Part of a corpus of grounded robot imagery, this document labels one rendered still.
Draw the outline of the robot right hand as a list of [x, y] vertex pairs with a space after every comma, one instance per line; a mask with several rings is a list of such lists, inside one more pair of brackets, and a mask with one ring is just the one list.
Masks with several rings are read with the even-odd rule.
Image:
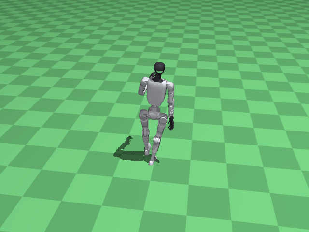
[[169, 122], [168, 123], [170, 123], [170, 125], [169, 125], [169, 130], [172, 130], [173, 128], [174, 128], [174, 121], [173, 121], [173, 119], [174, 119], [174, 117], [173, 116], [170, 116], [170, 118], [169, 118]]

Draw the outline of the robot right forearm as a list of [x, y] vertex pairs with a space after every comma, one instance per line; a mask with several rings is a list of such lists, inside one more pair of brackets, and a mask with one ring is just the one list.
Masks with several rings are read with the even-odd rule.
[[174, 115], [173, 115], [173, 113], [174, 113], [174, 98], [173, 98], [173, 104], [169, 104], [169, 105], [168, 105], [168, 108], [169, 108], [169, 109], [168, 109], [168, 113], [169, 113], [169, 114], [168, 114], [168, 117], [170, 118], [170, 116], [174, 116]]

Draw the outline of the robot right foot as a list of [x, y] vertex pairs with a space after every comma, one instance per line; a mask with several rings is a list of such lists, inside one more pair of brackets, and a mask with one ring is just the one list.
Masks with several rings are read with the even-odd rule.
[[149, 161], [149, 165], [152, 166], [154, 164], [154, 162], [156, 161], [156, 159], [157, 159], [157, 156], [155, 156], [154, 161], [153, 160]]

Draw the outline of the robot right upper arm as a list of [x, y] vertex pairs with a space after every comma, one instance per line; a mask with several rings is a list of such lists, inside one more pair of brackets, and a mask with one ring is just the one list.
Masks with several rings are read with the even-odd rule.
[[168, 98], [167, 103], [173, 104], [173, 97], [174, 97], [174, 84], [172, 82], [166, 82], [167, 89], [168, 89]]

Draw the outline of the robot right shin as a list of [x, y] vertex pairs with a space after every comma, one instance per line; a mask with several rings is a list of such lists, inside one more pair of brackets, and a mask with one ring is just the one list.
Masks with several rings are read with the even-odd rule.
[[155, 155], [156, 155], [156, 153], [157, 153], [157, 151], [158, 151], [158, 149], [159, 149], [160, 141], [161, 141], [161, 138], [159, 138], [157, 144], [153, 143], [153, 147], [152, 147], [152, 156], [151, 156], [151, 160], [153, 160], [153, 161], [154, 161]]

